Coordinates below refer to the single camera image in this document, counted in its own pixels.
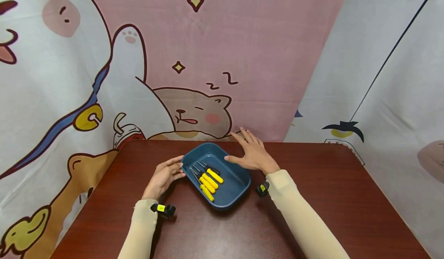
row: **cartoon backdrop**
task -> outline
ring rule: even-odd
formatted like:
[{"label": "cartoon backdrop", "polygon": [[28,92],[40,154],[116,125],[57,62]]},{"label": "cartoon backdrop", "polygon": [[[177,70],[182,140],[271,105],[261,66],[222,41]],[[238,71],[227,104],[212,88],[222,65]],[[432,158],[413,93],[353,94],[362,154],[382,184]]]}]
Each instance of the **cartoon backdrop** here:
[{"label": "cartoon backdrop", "polygon": [[0,257],[49,258],[132,139],[282,141],[343,0],[0,0]]},{"label": "cartoon backdrop", "polygon": [[285,139],[347,145],[432,258],[444,258],[443,15],[443,0],[345,0]]}]

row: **yellow screwdriver handle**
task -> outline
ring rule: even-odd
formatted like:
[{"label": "yellow screwdriver handle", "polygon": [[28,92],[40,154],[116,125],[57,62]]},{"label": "yellow screwdriver handle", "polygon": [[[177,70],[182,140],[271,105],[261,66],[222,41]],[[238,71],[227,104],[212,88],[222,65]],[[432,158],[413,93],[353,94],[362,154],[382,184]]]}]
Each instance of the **yellow screwdriver handle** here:
[{"label": "yellow screwdriver handle", "polygon": [[208,191],[207,187],[205,187],[204,185],[201,185],[200,188],[202,189],[203,193],[208,197],[208,199],[213,202],[214,201],[214,197],[210,194],[210,192]]},{"label": "yellow screwdriver handle", "polygon": [[210,183],[210,185],[216,190],[219,188],[219,185],[217,185],[216,182],[214,182],[214,180],[209,177],[206,173],[202,174],[202,177],[205,178],[205,180],[208,181],[208,183]]},{"label": "yellow screwdriver handle", "polygon": [[207,187],[207,189],[211,192],[211,193],[215,193],[216,190],[211,186],[210,183],[208,183],[207,180],[205,180],[203,177],[199,178],[199,181],[204,184],[205,187]]},{"label": "yellow screwdriver handle", "polygon": [[216,181],[217,182],[219,182],[219,184],[222,184],[223,183],[223,179],[219,176],[219,175],[217,175],[216,174],[216,172],[214,172],[214,171],[212,171],[211,169],[207,169],[207,172],[214,178],[214,179],[216,179]]}]

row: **brown tabletop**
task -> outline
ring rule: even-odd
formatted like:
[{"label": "brown tabletop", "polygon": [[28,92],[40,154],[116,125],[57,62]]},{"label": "brown tabletop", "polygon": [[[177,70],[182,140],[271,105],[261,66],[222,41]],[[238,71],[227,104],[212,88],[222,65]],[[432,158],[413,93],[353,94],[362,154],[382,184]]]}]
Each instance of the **brown tabletop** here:
[{"label": "brown tabletop", "polygon": [[[117,258],[156,165],[202,142],[134,140],[127,143],[59,244],[52,259]],[[238,143],[217,143],[242,156]],[[348,255],[353,258],[429,258],[391,204],[345,146],[266,143]],[[228,212],[215,212],[187,178],[173,183],[164,204],[173,219],[159,219],[152,258],[304,258],[269,197],[254,188],[264,182],[251,172],[247,194]]]}]

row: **plastic tray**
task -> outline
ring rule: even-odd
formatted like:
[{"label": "plastic tray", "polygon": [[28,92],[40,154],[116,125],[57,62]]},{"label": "plastic tray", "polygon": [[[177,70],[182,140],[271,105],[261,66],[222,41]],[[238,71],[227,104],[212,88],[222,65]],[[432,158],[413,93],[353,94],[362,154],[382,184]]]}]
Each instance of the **plastic tray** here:
[{"label": "plastic tray", "polygon": [[[196,187],[196,190],[210,203],[210,205],[219,211],[230,209],[239,198],[245,194],[246,190],[251,184],[251,177],[246,169],[236,163],[230,163],[224,160],[228,155],[222,148],[214,143],[203,143],[185,154],[182,158],[182,169],[189,178],[189,180]],[[204,169],[197,163],[202,161],[208,165],[218,169],[221,174],[220,177],[224,180],[219,184],[219,188],[213,194],[214,201],[211,202],[200,189],[200,184],[190,171],[190,166],[195,165],[199,170]]]}]

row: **beige sleeve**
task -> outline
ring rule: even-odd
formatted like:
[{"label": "beige sleeve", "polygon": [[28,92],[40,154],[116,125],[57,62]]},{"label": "beige sleeve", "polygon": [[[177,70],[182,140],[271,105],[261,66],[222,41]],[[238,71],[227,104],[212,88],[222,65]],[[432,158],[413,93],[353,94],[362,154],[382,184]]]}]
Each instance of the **beige sleeve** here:
[{"label": "beige sleeve", "polygon": [[131,226],[117,259],[147,259],[157,224],[157,213],[150,207],[156,200],[139,200],[134,207]]},{"label": "beige sleeve", "polygon": [[267,175],[269,194],[308,259],[350,258],[284,169]]}]

